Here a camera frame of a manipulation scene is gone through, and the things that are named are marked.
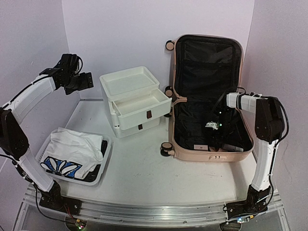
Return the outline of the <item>white blue print t-shirt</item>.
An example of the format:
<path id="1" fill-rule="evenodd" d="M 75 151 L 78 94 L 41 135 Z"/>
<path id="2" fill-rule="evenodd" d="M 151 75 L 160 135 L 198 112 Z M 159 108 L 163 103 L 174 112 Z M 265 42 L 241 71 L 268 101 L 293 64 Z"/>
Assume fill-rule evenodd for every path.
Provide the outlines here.
<path id="1" fill-rule="evenodd" d="M 102 141 L 102 135 L 59 127 L 50 134 L 40 166 L 65 177 L 82 180 L 102 162 Z"/>

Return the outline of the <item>black jeans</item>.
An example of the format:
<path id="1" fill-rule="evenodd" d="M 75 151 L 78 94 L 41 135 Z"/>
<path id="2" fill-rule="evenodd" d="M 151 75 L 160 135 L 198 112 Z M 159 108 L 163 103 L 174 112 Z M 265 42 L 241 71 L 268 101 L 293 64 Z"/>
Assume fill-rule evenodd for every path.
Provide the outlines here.
<path id="1" fill-rule="evenodd" d="M 103 140 L 103 141 L 102 141 L 102 144 L 101 144 L 101 152 L 102 152 L 102 154 L 103 154 L 103 157 L 105 156 L 105 152 L 106 152 L 106 149 L 107 149 L 107 145 L 108 145 L 108 141 Z M 84 181 L 85 181 L 85 182 L 93 182 L 93 181 L 97 178 L 98 172 L 99 172 L 100 168 L 101 168 L 101 164 L 97 164 L 97 165 L 95 166 L 94 170 L 93 170 L 93 171 L 90 171 L 90 172 L 86 175 L 86 177 L 84 178 Z"/>

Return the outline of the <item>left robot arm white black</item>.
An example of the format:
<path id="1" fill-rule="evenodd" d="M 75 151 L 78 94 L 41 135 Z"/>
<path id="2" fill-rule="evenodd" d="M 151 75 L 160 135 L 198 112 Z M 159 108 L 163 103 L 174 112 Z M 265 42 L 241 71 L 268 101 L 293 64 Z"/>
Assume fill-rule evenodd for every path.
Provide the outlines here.
<path id="1" fill-rule="evenodd" d="M 24 122 L 30 112 L 58 89 L 66 95 L 93 88 L 90 72 L 83 72 L 77 54 L 62 54 L 54 67 L 41 71 L 11 100 L 0 108 L 0 148 L 12 160 L 21 177 L 39 192 L 38 206 L 77 215 L 82 202 L 62 195 L 60 184 L 48 175 L 32 154 Z"/>

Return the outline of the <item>pink hard-shell suitcase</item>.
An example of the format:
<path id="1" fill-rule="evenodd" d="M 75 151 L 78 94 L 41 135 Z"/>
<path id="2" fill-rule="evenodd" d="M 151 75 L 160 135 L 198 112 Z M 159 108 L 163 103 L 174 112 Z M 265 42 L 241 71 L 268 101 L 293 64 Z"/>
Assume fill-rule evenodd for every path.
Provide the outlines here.
<path id="1" fill-rule="evenodd" d="M 225 103 L 215 107 L 226 90 L 239 92 L 243 49 L 231 38 L 183 35 L 165 44 L 173 52 L 172 85 L 165 94 L 172 99 L 169 138 L 161 144 L 162 156 L 183 161 L 238 162 L 253 150 L 254 141 L 243 114 Z M 193 149 L 195 144 L 208 145 L 212 128 L 207 122 L 221 123 L 225 144 L 243 152 L 209 152 Z"/>

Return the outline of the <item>white perforated plastic basket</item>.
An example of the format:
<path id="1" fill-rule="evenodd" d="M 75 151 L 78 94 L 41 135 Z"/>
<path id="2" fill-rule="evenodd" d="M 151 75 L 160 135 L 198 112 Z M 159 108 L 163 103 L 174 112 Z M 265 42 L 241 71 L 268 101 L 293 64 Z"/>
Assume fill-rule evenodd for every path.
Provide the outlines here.
<path id="1" fill-rule="evenodd" d="M 97 135 L 102 135 L 103 136 L 103 139 L 108 141 L 108 145 L 107 145 L 107 149 L 106 149 L 106 152 L 105 152 L 105 156 L 103 157 L 103 160 L 102 162 L 100 163 L 101 164 L 101 168 L 98 172 L 98 176 L 97 178 L 93 181 L 93 182 L 85 182 L 84 179 L 80 180 L 80 179 L 76 179 L 76 178 L 69 178 L 69 177 L 65 177 L 63 175 L 60 175 L 58 173 L 55 173 L 53 171 L 49 171 L 49 170 L 45 170 L 43 168 L 43 170 L 49 175 L 51 176 L 52 178 L 55 178 L 55 179 L 60 179 L 60 180 L 65 180 L 65 181 L 68 181 L 68 182 L 73 182 L 73 183 L 78 183 L 78 184 L 82 184 L 82 185 L 87 185 L 87 186 L 93 186 L 93 185 L 96 185 L 99 181 L 100 181 L 100 178 L 101 178 L 101 175 L 102 173 L 104 172 L 104 169 L 107 165 L 107 160 L 108 160 L 108 157 L 110 155 L 110 152 L 111 152 L 111 146 L 112 146 L 112 140 L 110 137 L 108 137 L 107 135 L 105 134 L 97 134 Z M 42 147 L 40 148 L 40 150 L 38 151 L 38 153 L 36 154 L 36 160 L 37 162 L 39 163 L 40 165 L 40 161 L 41 161 L 41 158 L 47 148 L 47 145 L 49 144 L 50 142 L 50 135 L 46 138 L 45 142 L 43 143 Z"/>

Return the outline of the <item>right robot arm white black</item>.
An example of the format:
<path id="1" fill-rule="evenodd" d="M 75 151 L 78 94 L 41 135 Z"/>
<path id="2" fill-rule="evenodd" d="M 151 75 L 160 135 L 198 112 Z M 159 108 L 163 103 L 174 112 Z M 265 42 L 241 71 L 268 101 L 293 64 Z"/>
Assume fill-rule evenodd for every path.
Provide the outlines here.
<path id="1" fill-rule="evenodd" d="M 256 93 L 239 93 L 226 90 L 215 107 L 225 103 L 229 108 L 239 109 L 255 115 L 255 134 L 258 140 L 257 166 L 247 197 L 243 201 L 225 204 L 227 221 L 243 223 L 268 209 L 274 195 L 272 174 L 280 142 L 289 133 L 286 110 L 278 98 Z"/>

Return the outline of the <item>white plastic drawer unit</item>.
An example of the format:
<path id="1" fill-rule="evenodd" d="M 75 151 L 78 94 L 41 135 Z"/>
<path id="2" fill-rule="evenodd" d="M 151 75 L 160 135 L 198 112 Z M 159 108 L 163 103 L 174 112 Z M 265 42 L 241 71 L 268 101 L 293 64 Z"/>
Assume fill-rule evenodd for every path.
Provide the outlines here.
<path id="1" fill-rule="evenodd" d="M 171 109 L 171 98 L 145 66 L 100 76 L 108 121 L 117 138 L 124 138 L 160 124 Z"/>

